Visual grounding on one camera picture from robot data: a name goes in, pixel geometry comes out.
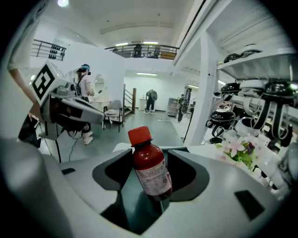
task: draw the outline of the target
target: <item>cable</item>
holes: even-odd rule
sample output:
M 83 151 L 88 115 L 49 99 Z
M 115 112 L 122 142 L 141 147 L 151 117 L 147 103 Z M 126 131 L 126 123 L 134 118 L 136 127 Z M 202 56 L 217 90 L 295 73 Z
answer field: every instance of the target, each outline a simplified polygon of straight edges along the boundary
M 58 141 L 55 140 L 55 143 L 56 143 L 56 147 L 57 147 L 57 151 L 58 151 L 59 163 L 61 164 L 61 155 L 60 155 L 60 150 L 59 150 Z
M 83 135 L 79 138 L 73 138 L 75 139 L 75 143 L 73 144 L 73 146 L 71 147 L 71 152 L 69 153 L 69 156 L 68 156 L 68 161 L 70 162 L 70 155 L 72 154 L 73 150 L 74 150 L 74 147 L 76 145 L 76 143 L 78 142 L 79 139 L 81 139 L 83 137 Z
M 75 139 L 75 143 L 73 145 L 73 147 L 71 148 L 71 152 L 69 153 L 69 156 L 68 156 L 68 161 L 70 162 L 70 155 L 72 154 L 73 150 L 74 150 L 74 147 L 75 147 L 75 144 L 78 142 L 79 139 Z

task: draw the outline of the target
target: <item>red liquid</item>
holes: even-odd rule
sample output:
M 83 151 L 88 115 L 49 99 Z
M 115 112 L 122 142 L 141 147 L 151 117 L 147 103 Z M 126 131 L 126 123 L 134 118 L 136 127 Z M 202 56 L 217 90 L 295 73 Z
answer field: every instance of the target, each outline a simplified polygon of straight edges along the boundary
M 164 160 L 162 150 L 158 146 L 152 145 L 150 141 L 151 140 L 134 146 L 135 152 L 133 154 L 133 159 L 134 159 L 134 169 L 135 170 L 141 171 L 141 170 L 150 169 L 150 168 L 160 164 Z M 168 190 L 166 190 L 165 192 L 162 192 L 161 194 L 158 194 L 158 195 L 147 194 L 147 195 L 149 196 L 149 198 L 151 198 L 155 201 L 162 201 L 162 200 L 169 198 L 171 193 L 172 193 L 172 186 L 170 186 L 170 188 Z

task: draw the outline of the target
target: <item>plastic bottle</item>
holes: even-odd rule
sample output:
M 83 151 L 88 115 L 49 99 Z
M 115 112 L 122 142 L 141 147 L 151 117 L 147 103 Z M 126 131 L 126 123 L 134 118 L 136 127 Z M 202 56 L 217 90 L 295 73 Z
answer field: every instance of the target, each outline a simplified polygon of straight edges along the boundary
M 135 172 L 146 194 L 155 201 L 162 201 L 172 193 L 171 177 L 162 150 L 151 144 L 151 133 L 147 126 L 128 132 L 135 148 L 133 164 Z

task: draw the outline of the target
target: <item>red bottle cap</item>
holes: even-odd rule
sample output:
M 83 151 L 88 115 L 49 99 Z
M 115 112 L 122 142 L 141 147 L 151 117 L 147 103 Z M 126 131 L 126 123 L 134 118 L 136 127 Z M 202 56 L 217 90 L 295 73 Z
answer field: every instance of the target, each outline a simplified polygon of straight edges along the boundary
M 150 139 L 152 139 L 152 136 L 147 126 L 141 126 L 129 131 L 131 145 L 137 145 Z

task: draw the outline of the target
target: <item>black slot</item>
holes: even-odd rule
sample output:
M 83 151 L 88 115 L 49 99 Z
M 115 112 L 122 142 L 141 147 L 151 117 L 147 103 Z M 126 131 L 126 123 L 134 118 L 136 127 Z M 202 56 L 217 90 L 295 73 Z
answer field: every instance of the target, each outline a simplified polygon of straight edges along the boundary
M 168 152 L 168 170 L 172 179 L 172 202 L 191 201 L 199 196 L 209 183 L 209 173 L 200 164 L 171 150 Z
M 95 167 L 92 177 L 104 189 L 119 191 L 133 169 L 132 163 L 132 150 L 129 149 Z
M 61 172 L 63 173 L 63 175 L 75 172 L 75 169 L 73 168 L 67 168 L 67 169 L 62 169 Z
M 235 196 L 245 210 L 250 221 L 265 210 L 248 190 L 235 192 Z

